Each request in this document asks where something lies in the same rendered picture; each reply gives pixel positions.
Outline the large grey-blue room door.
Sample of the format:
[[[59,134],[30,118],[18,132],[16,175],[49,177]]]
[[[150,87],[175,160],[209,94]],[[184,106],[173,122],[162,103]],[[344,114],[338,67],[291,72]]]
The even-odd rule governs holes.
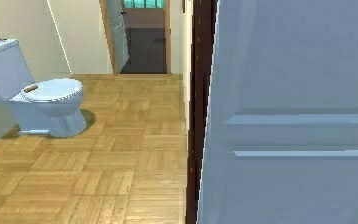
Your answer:
[[[197,224],[358,224],[358,0],[218,0]]]

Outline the white toilet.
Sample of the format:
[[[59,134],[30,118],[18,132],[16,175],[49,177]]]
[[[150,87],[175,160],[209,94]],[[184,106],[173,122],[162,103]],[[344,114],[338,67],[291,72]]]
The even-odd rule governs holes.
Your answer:
[[[26,87],[38,88],[25,93]],[[86,121],[80,110],[84,88],[81,81],[33,78],[19,41],[0,42],[0,103],[10,107],[22,134],[48,134],[66,138],[80,134]]]

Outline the window with teal panes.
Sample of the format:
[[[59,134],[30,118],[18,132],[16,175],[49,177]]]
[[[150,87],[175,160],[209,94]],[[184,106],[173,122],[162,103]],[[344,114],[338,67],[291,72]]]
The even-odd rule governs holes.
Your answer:
[[[164,0],[123,0],[123,3],[126,8],[164,8]]]

